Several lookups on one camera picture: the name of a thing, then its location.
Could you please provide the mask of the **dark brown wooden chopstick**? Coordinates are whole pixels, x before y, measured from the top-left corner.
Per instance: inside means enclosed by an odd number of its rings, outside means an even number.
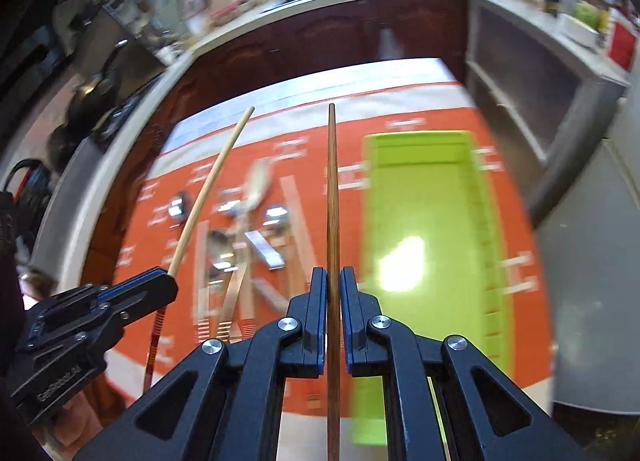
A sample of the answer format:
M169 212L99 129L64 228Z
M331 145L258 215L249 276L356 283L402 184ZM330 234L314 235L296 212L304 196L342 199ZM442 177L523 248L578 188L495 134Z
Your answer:
M328 316L326 316L326 385L328 385L328 459L340 459L340 203L338 202L337 135L334 103L329 104L328 166L326 167L326 266L328 266Z

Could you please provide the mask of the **large silver spoon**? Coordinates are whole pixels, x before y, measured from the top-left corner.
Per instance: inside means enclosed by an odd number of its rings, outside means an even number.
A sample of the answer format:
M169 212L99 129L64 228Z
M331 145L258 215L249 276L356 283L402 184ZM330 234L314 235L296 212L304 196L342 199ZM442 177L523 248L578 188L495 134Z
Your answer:
M267 158L255 160L248 170L242 209L239 215L239 236L250 226L250 214L260 206L268 192L271 182L271 163Z

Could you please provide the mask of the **black red kettle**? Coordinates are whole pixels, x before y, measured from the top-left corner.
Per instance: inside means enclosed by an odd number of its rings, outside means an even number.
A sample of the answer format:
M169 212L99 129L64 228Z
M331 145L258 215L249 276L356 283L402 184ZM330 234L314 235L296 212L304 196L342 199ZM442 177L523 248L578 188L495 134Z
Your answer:
M13 194L17 217L17 235L27 247L33 247L37 233L52 196L51 171L39 159L27 158L15 163L3 189L7 192L14 175L25 170L25 175Z

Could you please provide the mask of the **lime green utensil tray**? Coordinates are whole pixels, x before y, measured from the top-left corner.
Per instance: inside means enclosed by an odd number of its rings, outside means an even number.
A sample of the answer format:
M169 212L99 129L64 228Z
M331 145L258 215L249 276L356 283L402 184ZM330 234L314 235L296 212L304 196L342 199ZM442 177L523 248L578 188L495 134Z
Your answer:
M464 131L375 134L363 142L358 287L417 335L469 339L514 368L512 304L494 192Z

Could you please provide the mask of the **orange H-pattern cloth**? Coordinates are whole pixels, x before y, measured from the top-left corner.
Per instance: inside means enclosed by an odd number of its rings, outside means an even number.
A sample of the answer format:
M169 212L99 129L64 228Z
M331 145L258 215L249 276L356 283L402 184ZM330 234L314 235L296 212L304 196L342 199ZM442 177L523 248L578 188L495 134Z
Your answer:
M501 227L504 292L512 304L514 368L508 374L542 409L552 407L553 354L546 286L533 230L487 124L462 83L435 58L397 59L309 74L259 88L179 122L146 175L120 250L115 278L168 267L180 238L177 197L195 198L234 125L245 128L198 217L177 271L156 357L153 322L130 325L106 356L107 379L141 396L146 370L169 372L211 337L238 342L282 317L293 296L326 265L326 163L334 103L340 189L340 260L361 269L363 142L375 134L464 131L474 135ZM246 177L271 163L271 182L239 236Z

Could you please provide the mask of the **black wok on stove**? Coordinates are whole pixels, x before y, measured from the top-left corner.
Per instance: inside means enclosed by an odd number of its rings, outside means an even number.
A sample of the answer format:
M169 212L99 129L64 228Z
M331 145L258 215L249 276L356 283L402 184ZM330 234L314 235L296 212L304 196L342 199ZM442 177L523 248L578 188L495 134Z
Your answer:
M118 41L102 68L76 88L66 109L65 122L50 134L47 153L52 169L58 174L63 173L81 140L116 106L122 74L113 64L127 44L126 39Z

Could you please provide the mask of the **red canister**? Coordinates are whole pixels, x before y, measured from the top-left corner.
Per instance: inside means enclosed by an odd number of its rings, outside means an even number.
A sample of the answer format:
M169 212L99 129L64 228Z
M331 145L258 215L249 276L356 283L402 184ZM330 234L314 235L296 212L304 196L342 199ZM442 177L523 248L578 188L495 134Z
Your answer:
M633 28L628 28L618 20L614 21L606 50L608 58L625 71L630 71L634 63L637 40L638 36Z

